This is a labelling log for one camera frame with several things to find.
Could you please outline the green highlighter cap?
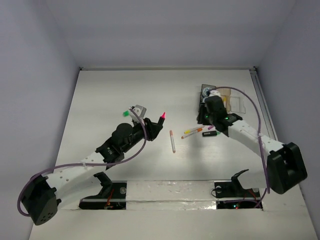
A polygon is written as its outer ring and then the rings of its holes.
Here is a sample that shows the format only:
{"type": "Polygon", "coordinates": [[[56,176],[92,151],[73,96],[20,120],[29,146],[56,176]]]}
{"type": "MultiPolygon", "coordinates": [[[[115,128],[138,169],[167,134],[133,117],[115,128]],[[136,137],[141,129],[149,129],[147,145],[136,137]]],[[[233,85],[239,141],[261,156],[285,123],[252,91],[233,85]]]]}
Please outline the green highlighter cap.
{"type": "Polygon", "coordinates": [[[130,115],[130,112],[127,110],[127,111],[125,111],[125,112],[123,112],[123,114],[122,114],[124,117],[127,117],[127,116],[129,116],[130,115]]]}

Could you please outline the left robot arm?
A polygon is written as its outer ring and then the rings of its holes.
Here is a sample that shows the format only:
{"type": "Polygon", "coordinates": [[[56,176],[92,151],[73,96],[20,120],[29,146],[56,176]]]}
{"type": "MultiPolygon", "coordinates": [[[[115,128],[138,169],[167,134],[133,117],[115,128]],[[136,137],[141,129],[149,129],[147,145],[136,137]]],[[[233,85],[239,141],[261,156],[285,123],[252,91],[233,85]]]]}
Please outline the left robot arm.
{"type": "Polygon", "coordinates": [[[39,226],[76,200],[109,200],[115,189],[106,171],[137,157],[143,146],[129,158],[125,158],[125,153],[140,141],[145,144],[155,140],[164,122],[165,117],[160,116],[158,122],[140,118],[134,125],[121,123],[103,145],[82,161],[57,165],[35,174],[18,196],[18,212],[39,226]]]}

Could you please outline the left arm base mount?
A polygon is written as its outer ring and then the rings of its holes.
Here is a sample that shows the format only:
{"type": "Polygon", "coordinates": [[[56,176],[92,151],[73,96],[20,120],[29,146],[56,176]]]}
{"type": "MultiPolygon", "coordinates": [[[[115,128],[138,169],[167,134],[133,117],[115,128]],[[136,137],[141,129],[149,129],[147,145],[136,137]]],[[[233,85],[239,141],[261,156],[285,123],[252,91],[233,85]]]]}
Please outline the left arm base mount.
{"type": "Polygon", "coordinates": [[[78,207],[81,210],[125,210],[127,181],[112,182],[104,172],[93,176],[99,180],[100,191],[95,195],[82,198],[78,207]]]}

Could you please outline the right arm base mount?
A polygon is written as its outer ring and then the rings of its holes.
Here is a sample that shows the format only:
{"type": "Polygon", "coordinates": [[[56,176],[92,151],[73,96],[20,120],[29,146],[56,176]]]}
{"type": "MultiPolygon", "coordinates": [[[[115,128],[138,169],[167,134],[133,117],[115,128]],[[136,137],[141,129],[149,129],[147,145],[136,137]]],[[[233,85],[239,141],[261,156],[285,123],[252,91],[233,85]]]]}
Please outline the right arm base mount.
{"type": "Polygon", "coordinates": [[[210,194],[216,199],[216,208],[218,210],[263,208],[259,189],[244,189],[240,184],[239,176],[247,171],[248,169],[245,169],[235,173],[228,181],[218,181],[214,183],[210,194]]]}

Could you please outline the black green highlighter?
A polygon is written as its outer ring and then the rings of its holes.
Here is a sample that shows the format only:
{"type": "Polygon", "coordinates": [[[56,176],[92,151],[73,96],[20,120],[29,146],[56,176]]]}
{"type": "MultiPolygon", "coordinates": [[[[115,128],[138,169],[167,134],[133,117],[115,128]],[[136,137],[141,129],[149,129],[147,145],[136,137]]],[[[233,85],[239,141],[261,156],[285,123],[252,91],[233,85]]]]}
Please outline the black green highlighter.
{"type": "Polygon", "coordinates": [[[206,131],[202,133],[203,137],[216,137],[218,135],[220,135],[221,133],[219,131],[216,130],[212,130],[212,131],[206,131]]]}

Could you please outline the blue white round jar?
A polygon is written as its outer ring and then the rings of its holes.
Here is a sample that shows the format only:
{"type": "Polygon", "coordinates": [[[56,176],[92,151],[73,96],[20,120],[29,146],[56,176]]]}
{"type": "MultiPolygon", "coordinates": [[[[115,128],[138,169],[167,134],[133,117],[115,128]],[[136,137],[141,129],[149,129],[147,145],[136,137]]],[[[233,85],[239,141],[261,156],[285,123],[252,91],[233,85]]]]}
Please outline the blue white round jar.
{"type": "Polygon", "coordinates": [[[211,87],[204,87],[201,91],[201,95],[203,98],[206,98],[209,96],[209,91],[211,90],[211,87]]]}

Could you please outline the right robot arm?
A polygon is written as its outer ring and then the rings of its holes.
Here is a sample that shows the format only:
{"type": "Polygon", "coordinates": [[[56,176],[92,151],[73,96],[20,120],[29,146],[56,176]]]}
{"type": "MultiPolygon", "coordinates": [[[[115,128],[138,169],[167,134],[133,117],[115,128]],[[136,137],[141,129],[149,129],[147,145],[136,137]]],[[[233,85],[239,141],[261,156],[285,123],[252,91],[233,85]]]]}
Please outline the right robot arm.
{"type": "Polygon", "coordinates": [[[214,126],[225,136],[243,144],[262,161],[266,189],[284,194],[308,177],[302,153],[293,142],[284,144],[261,134],[236,113],[228,113],[215,95],[199,104],[199,124],[214,126]]]}

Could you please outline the black pink highlighter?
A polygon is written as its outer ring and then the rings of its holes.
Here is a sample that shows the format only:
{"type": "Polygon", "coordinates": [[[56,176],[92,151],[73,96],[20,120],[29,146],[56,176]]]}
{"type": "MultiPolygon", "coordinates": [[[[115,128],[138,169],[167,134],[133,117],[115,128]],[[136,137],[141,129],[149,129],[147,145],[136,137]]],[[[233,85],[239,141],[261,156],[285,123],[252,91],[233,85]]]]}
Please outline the black pink highlighter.
{"type": "Polygon", "coordinates": [[[158,119],[158,122],[157,124],[159,126],[163,126],[164,122],[165,122],[165,119],[166,119],[166,112],[164,112],[158,119]]]}

